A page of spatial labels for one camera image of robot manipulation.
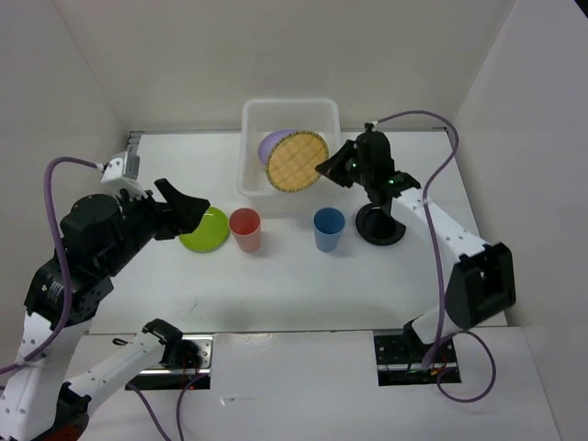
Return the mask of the green plastic plate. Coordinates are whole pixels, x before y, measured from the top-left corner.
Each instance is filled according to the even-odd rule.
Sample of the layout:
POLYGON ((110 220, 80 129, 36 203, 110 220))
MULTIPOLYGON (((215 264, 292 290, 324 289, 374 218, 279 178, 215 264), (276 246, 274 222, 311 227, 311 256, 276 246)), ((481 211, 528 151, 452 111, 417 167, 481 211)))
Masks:
POLYGON ((179 236, 186 249, 195 253, 210 253, 222 246, 229 236, 229 220, 226 214, 209 207, 199 226, 191 233, 179 236))

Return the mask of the round bamboo woven plate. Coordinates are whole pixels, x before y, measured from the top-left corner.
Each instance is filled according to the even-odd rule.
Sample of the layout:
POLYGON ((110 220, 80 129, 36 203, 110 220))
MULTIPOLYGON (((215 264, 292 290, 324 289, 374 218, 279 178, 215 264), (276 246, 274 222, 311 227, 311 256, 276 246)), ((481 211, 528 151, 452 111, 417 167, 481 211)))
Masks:
POLYGON ((320 175, 315 166, 328 157, 329 149, 321 135, 295 130, 279 141, 269 154, 264 166, 266 179, 278 191, 300 192, 318 181, 320 175))

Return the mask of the red plastic cup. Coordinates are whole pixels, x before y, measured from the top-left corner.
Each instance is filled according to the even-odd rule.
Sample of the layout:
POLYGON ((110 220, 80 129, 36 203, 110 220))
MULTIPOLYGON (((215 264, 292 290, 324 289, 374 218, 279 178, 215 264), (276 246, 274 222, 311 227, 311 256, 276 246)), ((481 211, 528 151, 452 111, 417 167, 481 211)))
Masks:
POLYGON ((229 228, 243 252, 253 253, 260 247, 261 218, 254 209, 234 211, 229 218, 229 228))

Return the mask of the black plastic plate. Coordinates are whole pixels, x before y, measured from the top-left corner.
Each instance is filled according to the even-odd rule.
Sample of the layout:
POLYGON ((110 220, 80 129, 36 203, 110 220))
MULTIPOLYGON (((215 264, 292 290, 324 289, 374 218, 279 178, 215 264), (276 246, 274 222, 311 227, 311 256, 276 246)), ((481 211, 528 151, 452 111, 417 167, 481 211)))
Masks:
POLYGON ((356 231, 367 243, 384 247, 398 243, 406 226, 373 204, 362 207, 355 217, 356 231))

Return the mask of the purple plastic plate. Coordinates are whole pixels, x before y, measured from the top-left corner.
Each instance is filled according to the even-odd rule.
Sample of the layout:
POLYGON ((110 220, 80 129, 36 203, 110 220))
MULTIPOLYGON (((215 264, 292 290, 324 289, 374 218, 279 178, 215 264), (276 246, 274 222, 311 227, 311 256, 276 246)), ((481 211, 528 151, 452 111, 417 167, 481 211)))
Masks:
POLYGON ((260 142, 257 149, 258 159, 262 166, 266 165, 269 154, 274 149, 275 145, 283 138, 294 133, 295 130, 277 130, 267 134, 260 142))

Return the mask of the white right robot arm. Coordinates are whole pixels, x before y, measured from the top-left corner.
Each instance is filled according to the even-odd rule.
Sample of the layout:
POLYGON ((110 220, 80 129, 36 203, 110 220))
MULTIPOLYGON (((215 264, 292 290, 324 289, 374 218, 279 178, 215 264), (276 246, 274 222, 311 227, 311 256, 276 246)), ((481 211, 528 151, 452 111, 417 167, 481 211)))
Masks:
POLYGON ((443 297, 437 307, 405 325, 402 349, 411 360, 425 360, 435 350, 435 341, 469 330, 515 304, 510 249, 468 232, 436 205, 414 177, 395 167, 383 133, 361 133, 315 169, 341 187, 362 186, 370 201, 367 209, 380 210, 394 225, 433 245, 443 297))

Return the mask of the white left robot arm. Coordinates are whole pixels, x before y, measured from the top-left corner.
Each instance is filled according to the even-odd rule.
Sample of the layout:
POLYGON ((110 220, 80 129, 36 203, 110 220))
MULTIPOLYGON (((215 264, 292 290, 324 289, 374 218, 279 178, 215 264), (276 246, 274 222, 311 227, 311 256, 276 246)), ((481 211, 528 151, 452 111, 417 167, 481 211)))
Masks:
POLYGON ((210 204, 158 179, 163 201, 146 193, 90 195, 54 222, 53 258, 34 275, 16 367, 1 396, 1 437, 5 440, 77 439, 90 416, 143 369, 176 365, 183 334, 153 319, 113 356, 84 374, 66 373, 82 336, 112 279, 150 240, 171 240, 193 232, 210 204))

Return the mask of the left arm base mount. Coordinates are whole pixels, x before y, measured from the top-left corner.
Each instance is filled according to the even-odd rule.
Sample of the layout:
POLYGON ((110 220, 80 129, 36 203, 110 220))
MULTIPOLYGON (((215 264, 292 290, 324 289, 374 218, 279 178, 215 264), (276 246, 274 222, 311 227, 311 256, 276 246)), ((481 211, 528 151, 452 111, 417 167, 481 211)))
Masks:
POLYGON ((185 334, 183 343, 166 365, 156 364, 140 372, 130 381, 139 390, 181 391, 192 379, 190 390, 208 390, 210 387, 212 334, 185 334))

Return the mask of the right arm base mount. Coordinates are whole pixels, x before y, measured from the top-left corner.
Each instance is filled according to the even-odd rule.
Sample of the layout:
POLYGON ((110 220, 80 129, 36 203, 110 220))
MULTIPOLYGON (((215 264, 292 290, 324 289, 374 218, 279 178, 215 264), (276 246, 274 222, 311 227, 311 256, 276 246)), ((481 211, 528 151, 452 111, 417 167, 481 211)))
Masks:
POLYGON ((441 346, 428 367, 421 365, 420 357, 410 354, 398 333, 374 334, 373 341, 380 387, 436 384, 438 377, 441 383, 461 382, 452 341, 441 346))

